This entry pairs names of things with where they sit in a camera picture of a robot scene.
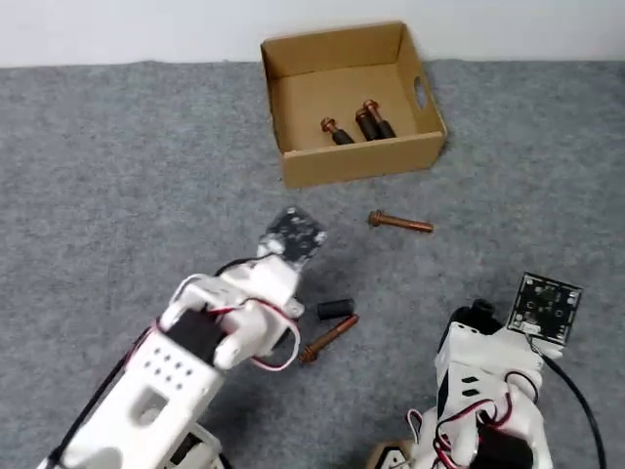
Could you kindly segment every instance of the white wire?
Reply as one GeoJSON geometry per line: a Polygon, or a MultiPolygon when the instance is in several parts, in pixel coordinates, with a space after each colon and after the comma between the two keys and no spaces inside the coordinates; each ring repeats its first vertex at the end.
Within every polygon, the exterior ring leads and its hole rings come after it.
{"type": "Polygon", "coordinates": [[[416,408],[410,408],[406,412],[406,420],[408,422],[408,426],[410,427],[410,431],[412,432],[412,437],[414,438],[415,443],[418,445],[419,444],[419,433],[414,428],[414,424],[412,423],[412,416],[413,415],[416,415],[416,417],[419,419],[419,428],[421,428],[421,423],[423,422],[423,416],[421,415],[419,410],[417,410],[416,408]]]}
{"type": "Polygon", "coordinates": [[[297,359],[297,353],[300,350],[302,336],[300,335],[300,330],[297,328],[297,325],[295,325],[295,322],[290,320],[284,314],[279,313],[274,308],[270,308],[270,310],[273,311],[275,314],[282,316],[287,321],[287,327],[291,329],[291,332],[293,332],[293,337],[295,338],[295,341],[293,343],[293,352],[291,352],[291,356],[289,357],[289,360],[279,365],[265,363],[261,359],[258,359],[257,357],[252,357],[252,362],[257,367],[265,369],[266,371],[282,371],[286,369],[292,362],[294,362],[297,359]]]}
{"type": "MultiPolygon", "coordinates": [[[[210,278],[211,277],[207,276],[206,274],[193,274],[191,276],[188,276],[187,278],[185,278],[183,281],[180,282],[180,284],[178,285],[178,288],[176,288],[176,291],[174,292],[174,294],[170,298],[169,304],[171,305],[176,300],[178,300],[178,298],[181,296],[183,290],[185,290],[185,288],[187,288],[187,286],[191,282],[193,282],[195,280],[205,280],[205,279],[210,279],[210,278]]],[[[241,307],[244,303],[246,303],[247,301],[250,301],[250,300],[254,300],[254,298],[247,298],[247,299],[243,300],[239,305],[236,305],[235,308],[241,307]]],[[[298,354],[298,351],[300,350],[300,345],[302,343],[302,336],[300,335],[300,330],[297,328],[297,325],[290,318],[288,318],[282,312],[280,312],[278,310],[275,310],[274,308],[269,307],[268,309],[272,313],[274,313],[276,315],[279,315],[283,319],[285,319],[287,327],[291,330],[291,332],[293,332],[293,336],[295,338],[295,342],[293,344],[293,352],[291,353],[291,356],[289,357],[289,360],[287,360],[285,363],[280,364],[280,365],[269,364],[269,363],[266,363],[266,362],[264,362],[261,359],[258,359],[256,357],[252,357],[251,359],[252,359],[252,362],[257,367],[265,369],[266,371],[282,371],[282,370],[286,369],[292,362],[294,362],[297,359],[297,354],[298,354]]]]}
{"type": "Polygon", "coordinates": [[[193,274],[192,276],[188,276],[187,278],[185,278],[183,281],[180,282],[180,285],[178,285],[178,288],[176,288],[176,291],[174,292],[172,297],[169,299],[169,304],[171,305],[176,300],[178,300],[180,295],[183,293],[183,290],[185,288],[187,288],[187,286],[192,281],[194,281],[194,280],[207,280],[207,279],[210,279],[210,278],[211,277],[207,276],[206,274],[193,274]]]}

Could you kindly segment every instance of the black cylinder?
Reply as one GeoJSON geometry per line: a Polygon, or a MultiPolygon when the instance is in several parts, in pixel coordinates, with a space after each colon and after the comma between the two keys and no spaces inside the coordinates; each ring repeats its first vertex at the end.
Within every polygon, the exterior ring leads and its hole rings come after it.
{"type": "Polygon", "coordinates": [[[355,121],[360,127],[360,132],[364,136],[364,139],[369,142],[371,140],[377,140],[378,126],[373,120],[373,117],[368,112],[358,113],[355,115],[355,121]]]}
{"type": "Polygon", "coordinates": [[[355,302],[353,298],[344,300],[326,301],[316,305],[316,315],[319,320],[335,320],[344,318],[354,313],[355,302]]]}
{"type": "Polygon", "coordinates": [[[395,130],[393,130],[393,127],[391,127],[388,120],[381,120],[378,122],[378,130],[383,139],[392,139],[393,137],[396,137],[395,130]]]}
{"type": "Polygon", "coordinates": [[[350,137],[350,134],[348,134],[343,129],[338,129],[336,132],[334,132],[332,134],[332,140],[336,145],[347,145],[354,142],[354,139],[350,137]]]}

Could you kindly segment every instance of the cardboard box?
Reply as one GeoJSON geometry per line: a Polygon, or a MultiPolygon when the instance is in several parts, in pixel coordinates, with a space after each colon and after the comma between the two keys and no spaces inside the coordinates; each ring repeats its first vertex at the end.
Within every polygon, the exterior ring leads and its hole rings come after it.
{"type": "Polygon", "coordinates": [[[275,38],[261,46],[273,119],[289,188],[429,168],[446,129],[406,25],[390,22],[275,38]],[[366,142],[355,123],[372,99],[394,139],[366,142]],[[355,144],[321,131],[334,117],[355,144]]]}

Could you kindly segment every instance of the black wire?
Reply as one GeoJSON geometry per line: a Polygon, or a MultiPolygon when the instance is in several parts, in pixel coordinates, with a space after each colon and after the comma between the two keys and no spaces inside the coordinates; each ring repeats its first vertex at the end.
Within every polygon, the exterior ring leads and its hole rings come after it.
{"type": "Polygon", "coordinates": [[[234,259],[233,261],[230,261],[227,264],[225,264],[224,266],[220,267],[217,270],[217,272],[215,272],[214,277],[220,276],[221,274],[223,274],[225,271],[227,271],[231,267],[240,266],[241,264],[245,264],[246,262],[260,261],[261,259],[265,259],[267,257],[270,257],[272,254],[273,253],[270,252],[269,254],[265,254],[264,256],[261,256],[261,257],[244,257],[242,259],[234,259]]]}
{"type": "Polygon", "coordinates": [[[520,376],[521,378],[524,378],[525,381],[527,381],[529,383],[529,385],[531,386],[531,388],[534,391],[534,403],[538,404],[538,388],[536,388],[536,385],[534,384],[534,382],[529,379],[529,376],[527,376],[526,374],[521,373],[520,371],[508,371],[508,373],[506,373],[506,376],[504,377],[504,381],[507,383],[508,382],[508,378],[510,376],[520,376]]]}
{"type": "Polygon", "coordinates": [[[586,398],[579,390],[579,388],[573,383],[573,380],[568,377],[568,375],[564,372],[564,370],[552,359],[549,357],[545,357],[543,354],[540,354],[545,363],[552,369],[562,380],[568,385],[570,390],[573,392],[577,401],[582,405],[584,409],[584,413],[586,413],[586,417],[588,418],[588,423],[590,424],[590,429],[593,432],[593,437],[595,438],[595,445],[597,446],[597,457],[599,458],[599,467],[601,469],[605,469],[607,464],[605,462],[605,448],[604,441],[602,440],[601,432],[599,431],[599,424],[597,423],[597,419],[595,419],[595,414],[590,409],[586,398]]]}
{"type": "MultiPolygon", "coordinates": [[[[148,331],[149,331],[149,327],[146,330],[144,330],[144,332],[142,332],[142,334],[137,338],[137,340],[135,340],[133,347],[130,349],[131,352],[135,349],[135,346],[147,334],[148,331]]],[[[85,404],[85,406],[80,411],[76,419],[73,421],[73,423],[69,427],[69,430],[67,430],[67,433],[65,433],[65,436],[62,437],[61,444],[58,445],[56,448],[54,448],[50,452],[50,454],[48,455],[48,463],[46,465],[46,469],[54,469],[56,466],[61,466],[61,459],[63,458],[63,453],[67,449],[67,446],[76,435],[76,432],[80,428],[80,425],[82,425],[82,423],[87,418],[87,415],[89,415],[91,410],[93,410],[93,408],[96,406],[96,404],[98,403],[98,401],[100,400],[104,392],[106,391],[106,388],[110,386],[110,383],[113,382],[117,374],[119,374],[121,369],[124,367],[124,364],[126,363],[126,359],[129,354],[130,352],[124,354],[124,356],[119,360],[119,362],[115,364],[113,369],[108,373],[108,375],[103,380],[103,382],[100,383],[100,386],[98,386],[98,389],[96,390],[96,392],[89,399],[89,401],[85,404]]]]}

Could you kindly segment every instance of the box handle hole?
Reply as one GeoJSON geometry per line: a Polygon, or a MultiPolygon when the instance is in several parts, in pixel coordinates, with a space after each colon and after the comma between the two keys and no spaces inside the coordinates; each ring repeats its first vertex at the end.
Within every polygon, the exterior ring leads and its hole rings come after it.
{"type": "Polygon", "coordinates": [[[414,79],[414,92],[417,97],[417,106],[421,109],[425,109],[428,105],[428,94],[426,93],[425,86],[421,83],[420,76],[414,79]]]}

